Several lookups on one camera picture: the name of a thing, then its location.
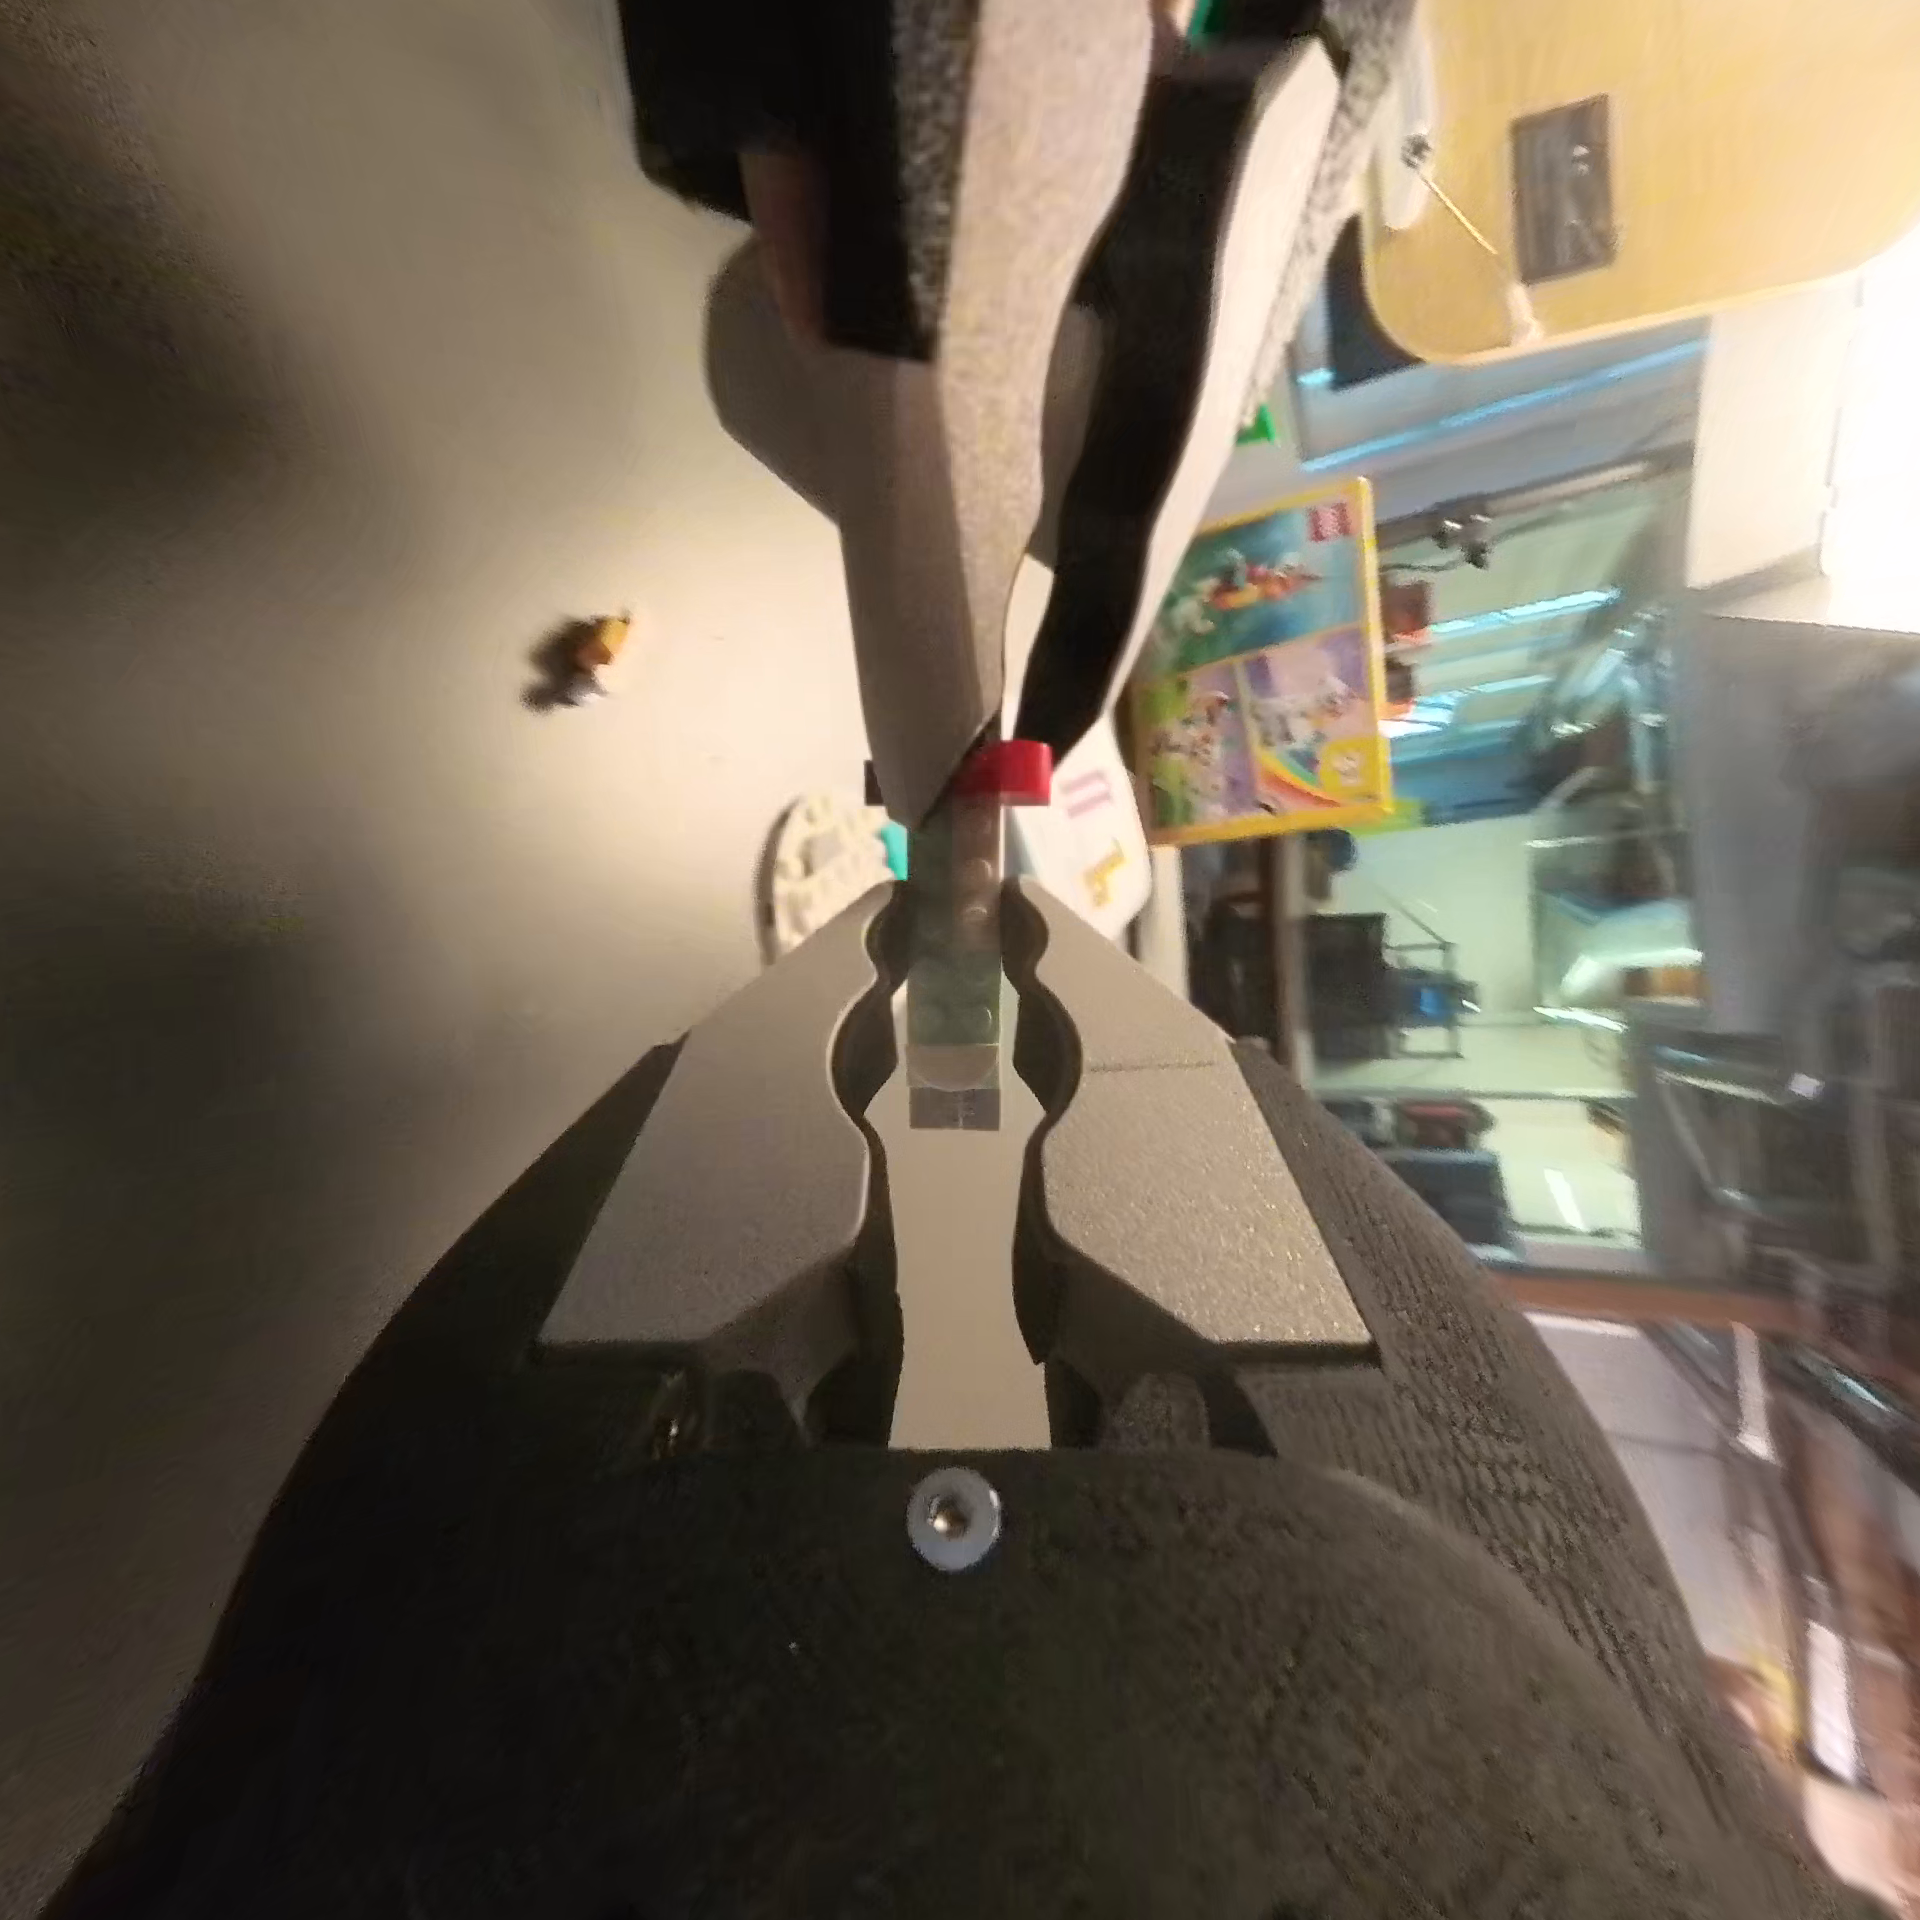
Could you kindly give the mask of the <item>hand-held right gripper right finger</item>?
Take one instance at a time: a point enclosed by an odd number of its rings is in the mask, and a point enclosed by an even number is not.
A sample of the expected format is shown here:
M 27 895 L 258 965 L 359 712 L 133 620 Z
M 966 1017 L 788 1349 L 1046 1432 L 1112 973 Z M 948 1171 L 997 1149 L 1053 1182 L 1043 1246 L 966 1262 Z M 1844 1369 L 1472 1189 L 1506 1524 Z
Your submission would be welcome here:
M 1039 1098 L 1015 1312 L 1053 1365 L 1263 1365 L 1374 1340 L 1232 1040 L 1043 882 L 1004 891 Z

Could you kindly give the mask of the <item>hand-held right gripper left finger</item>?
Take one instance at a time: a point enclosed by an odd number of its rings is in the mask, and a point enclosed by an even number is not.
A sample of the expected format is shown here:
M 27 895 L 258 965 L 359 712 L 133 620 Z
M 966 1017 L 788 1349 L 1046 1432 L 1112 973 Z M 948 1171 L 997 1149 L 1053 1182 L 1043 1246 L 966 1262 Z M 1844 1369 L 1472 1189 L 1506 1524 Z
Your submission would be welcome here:
M 701 1024 L 543 1325 L 551 1349 L 858 1349 L 890 1293 L 884 1149 L 899 1068 L 879 882 Z

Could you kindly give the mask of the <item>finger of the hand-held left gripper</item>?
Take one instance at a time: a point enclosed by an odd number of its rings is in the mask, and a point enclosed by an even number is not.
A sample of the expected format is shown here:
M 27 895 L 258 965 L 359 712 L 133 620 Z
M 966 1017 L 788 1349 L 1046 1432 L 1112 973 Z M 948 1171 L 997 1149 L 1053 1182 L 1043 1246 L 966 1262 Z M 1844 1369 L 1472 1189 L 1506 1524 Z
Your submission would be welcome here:
M 1004 623 L 1046 502 L 1046 392 L 1121 188 L 1155 58 L 1141 2 L 961 2 L 963 155 L 930 360 L 797 339 L 753 235 L 707 285 L 707 397 L 833 520 L 867 756 L 924 822 L 1004 709 Z
M 1113 704 L 1233 447 L 1338 108 L 1317 36 L 1179 49 L 1147 86 L 1113 214 L 1076 285 L 1085 432 L 1043 558 L 1018 735 L 1072 749 Z

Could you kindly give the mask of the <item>green plastic bin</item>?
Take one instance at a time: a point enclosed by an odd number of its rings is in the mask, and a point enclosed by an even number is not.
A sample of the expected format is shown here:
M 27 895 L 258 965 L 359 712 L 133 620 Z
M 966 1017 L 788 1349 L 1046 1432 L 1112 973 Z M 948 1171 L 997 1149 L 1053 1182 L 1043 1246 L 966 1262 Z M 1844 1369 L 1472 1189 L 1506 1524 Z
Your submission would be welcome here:
M 1241 40 L 1246 32 L 1237 26 L 1237 13 L 1241 2 L 1164 2 L 1177 36 L 1200 46 Z M 1263 380 L 1249 386 L 1233 445 L 1277 445 L 1273 407 Z

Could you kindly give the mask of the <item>multicolour lego model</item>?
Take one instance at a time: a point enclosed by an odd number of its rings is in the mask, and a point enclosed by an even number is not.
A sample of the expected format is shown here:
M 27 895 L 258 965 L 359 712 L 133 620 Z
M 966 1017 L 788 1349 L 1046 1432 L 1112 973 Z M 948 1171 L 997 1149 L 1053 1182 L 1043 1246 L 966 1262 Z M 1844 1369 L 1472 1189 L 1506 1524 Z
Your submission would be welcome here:
M 915 1131 L 1004 1117 L 1004 804 L 953 795 L 908 832 L 907 1098 Z

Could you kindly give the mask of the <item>round white lego plate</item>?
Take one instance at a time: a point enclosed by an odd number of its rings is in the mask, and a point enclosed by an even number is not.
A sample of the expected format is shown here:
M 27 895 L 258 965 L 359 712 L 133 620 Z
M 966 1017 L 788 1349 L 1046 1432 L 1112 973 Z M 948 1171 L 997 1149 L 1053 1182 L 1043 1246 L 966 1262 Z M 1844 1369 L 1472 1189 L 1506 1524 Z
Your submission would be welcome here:
M 813 789 L 795 797 L 753 866 L 753 938 L 777 965 L 879 882 L 907 877 L 908 840 L 884 804 Z

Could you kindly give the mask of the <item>yellow lego box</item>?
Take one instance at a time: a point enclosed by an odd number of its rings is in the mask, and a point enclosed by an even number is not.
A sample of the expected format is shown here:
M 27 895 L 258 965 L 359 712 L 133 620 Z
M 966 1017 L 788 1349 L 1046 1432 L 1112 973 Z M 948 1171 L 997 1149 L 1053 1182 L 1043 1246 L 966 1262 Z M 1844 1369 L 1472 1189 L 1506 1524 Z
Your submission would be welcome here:
M 1195 529 L 1126 686 L 1150 844 L 1209 847 L 1390 815 L 1379 587 L 1364 475 Z

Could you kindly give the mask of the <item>person's left hand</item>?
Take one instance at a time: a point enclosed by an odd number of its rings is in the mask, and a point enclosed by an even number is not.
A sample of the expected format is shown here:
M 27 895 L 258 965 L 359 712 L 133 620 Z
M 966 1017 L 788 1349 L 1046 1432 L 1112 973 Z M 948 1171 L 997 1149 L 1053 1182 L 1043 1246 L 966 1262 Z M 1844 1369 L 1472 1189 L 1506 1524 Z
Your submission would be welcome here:
M 797 146 L 746 146 L 739 180 L 761 278 L 797 339 L 823 339 L 830 193 L 819 165 Z

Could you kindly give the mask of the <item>white instruction booklet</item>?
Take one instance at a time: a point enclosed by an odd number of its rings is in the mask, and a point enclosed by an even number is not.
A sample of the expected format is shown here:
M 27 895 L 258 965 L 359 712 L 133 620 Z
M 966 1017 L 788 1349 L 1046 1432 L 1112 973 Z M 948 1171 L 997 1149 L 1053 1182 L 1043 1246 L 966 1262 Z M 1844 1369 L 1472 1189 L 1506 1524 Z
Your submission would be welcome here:
M 1155 895 L 1155 871 L 1113 718 L 1104 716 L 1053 766 L 1046 804 L 1009 814 L 1009 864 L 1099 938 L 1126 944 Z

